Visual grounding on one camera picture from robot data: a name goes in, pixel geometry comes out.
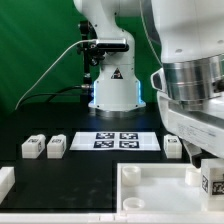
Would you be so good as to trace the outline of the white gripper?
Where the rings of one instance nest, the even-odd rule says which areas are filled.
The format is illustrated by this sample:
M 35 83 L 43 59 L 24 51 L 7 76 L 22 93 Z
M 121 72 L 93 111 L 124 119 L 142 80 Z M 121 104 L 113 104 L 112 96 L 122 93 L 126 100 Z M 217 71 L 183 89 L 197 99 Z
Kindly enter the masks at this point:
M 182 109 L 162 92 L 157 93 L 157 102 L 166 130 L 183 139 L 195 168 L 201 167 L 202 149 L 224 158 L 224 94 L 206 101 L 201 111 Z

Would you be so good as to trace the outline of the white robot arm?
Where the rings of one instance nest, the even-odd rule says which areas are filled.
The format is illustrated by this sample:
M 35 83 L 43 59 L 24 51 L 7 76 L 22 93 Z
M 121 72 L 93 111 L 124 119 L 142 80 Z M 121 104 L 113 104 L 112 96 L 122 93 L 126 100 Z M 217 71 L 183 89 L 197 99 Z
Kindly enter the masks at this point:
M 93 26 L 100 75 L 89 103 L 109 116 L 145 107 L 134 75 L 134 39 L 117 16 L 140 14 L 156 30 L 161 68 L 151 75 L 167 131 L 183 139 L 194 166 L 224 159 L 224 0 L 73 0 Z

